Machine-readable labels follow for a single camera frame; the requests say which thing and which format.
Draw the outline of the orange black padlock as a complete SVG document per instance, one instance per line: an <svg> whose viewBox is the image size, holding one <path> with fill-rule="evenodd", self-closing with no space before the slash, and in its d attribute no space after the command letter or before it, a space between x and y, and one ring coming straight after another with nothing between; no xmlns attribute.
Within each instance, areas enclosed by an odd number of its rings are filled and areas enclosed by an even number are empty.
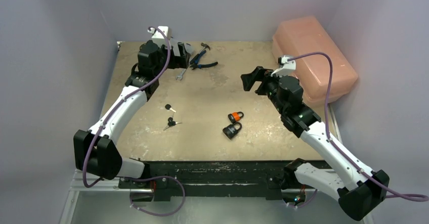
<svg viewBox="0 0 429 224"><path fill-rule="evenodd" d="M228 114L228 119L231 121L231 123L238 122L243 117L244 117L243 112L233 112L233 113Z"/></svg>

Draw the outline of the black key bunch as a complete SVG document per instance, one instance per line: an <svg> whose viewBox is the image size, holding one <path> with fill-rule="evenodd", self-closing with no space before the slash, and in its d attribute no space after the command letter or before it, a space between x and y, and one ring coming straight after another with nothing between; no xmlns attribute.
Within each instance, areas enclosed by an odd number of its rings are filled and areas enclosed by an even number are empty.
<svg viewBox="0 0 429 224"><path fill-rule="evenodd" d="M169 117L167 119L167 126L163 130L167 130L168 128L176 126L177 124L181 124L181 122L177 122L177 121L174 120L173 117Z"/></svg>

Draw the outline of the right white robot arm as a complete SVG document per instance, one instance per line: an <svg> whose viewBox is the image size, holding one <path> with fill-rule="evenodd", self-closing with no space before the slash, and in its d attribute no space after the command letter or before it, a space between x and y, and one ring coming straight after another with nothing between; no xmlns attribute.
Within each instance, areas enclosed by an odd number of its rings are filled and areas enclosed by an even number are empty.
<svg viewBox="0 0 429 224"><path fill-rule="evenodd" d="M334 170L334 173L327 173L296 159L286 167L283 182L290 187L299 184L314 187L338 201L351 219L362 220L386 198L386 190L373 181L388 186L389 176L360 161L326 130L321 117L303 102L304 90L297 78L276 76L272 72L257 66L253 72L242 74L243 89L249 91L256 81L261 82L255 93L267 96L285 128L316 150Z"/></svg>

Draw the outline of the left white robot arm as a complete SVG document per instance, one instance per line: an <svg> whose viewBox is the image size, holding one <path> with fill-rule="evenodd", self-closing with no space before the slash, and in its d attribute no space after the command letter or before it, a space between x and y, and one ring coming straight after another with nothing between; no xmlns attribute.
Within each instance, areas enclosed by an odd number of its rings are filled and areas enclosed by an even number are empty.
<svg viewBox="0 0 429 224"><path fill-rule="evenodd" d="M138 61L114 104L90 129L75 133L77 169L106 180L128 177L138 188L150 184L151 174L144 170L144 163L121 156L116 143L133 116L155 93L161 74L166 69L188 67L189 48L189 44L172 42L169 50L152 39L140 46Z"/></svg>

